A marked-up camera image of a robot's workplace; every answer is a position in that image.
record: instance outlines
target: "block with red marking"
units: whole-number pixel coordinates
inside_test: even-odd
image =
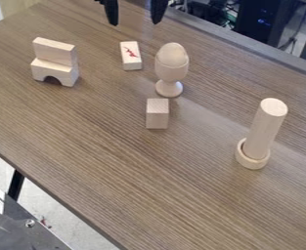
[[[142,69],[142,58],[138,42],[120,42],[120,50],[124,70]]]

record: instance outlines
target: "wooden block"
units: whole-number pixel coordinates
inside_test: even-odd
[[[274,98],[264,99],[257,109],[250,132],[236,151],[237,161],[246,168],[260,169],[270,158],[270,147],[278,134],[288,107]]]
[[[77,65],[77,50],[74,45],[37,37],[33,41],[33,47],[38,59],[67,66]]]
[[[35,59],[31,63],[31,70],[33,78],[37,81],[44,81],[47,76],[53,76],[67,87],[72,87],[79,77],[78,65],[67,66],[40,59]]]
[[[147,99],[146,128],[167,129],[169,123],[169,100]]]
[[[142,58],[138,42],[120,42],[120,50],[124,70],[142,69]]]

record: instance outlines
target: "red drawing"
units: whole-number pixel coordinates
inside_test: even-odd
[[[129,53],[129,57],[131,57],[131,58],[139,58],[130,49],[128,49],[127,47],[124,47],[124,48],[127,50],[126,52]]]

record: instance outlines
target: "rectangular wooden block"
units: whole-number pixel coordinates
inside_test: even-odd
[[[33,41],[33,47],[38,59],[67,66],[77,65],[77,50],[74,45],[37,37]]]
[[[169,123],[169,100],[147,99],[146,128],[167,129]]]
[[[120,42],[120,50],[124,70],[142,69],[142,58],[138,42]]]

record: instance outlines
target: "metal table leg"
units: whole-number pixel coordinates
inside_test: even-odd
[[[16,201],[18,200],[19,195],[21,194],[23,180],[24,176],[19,171],[15,170],[15,173],[10,183],[8,195]]]

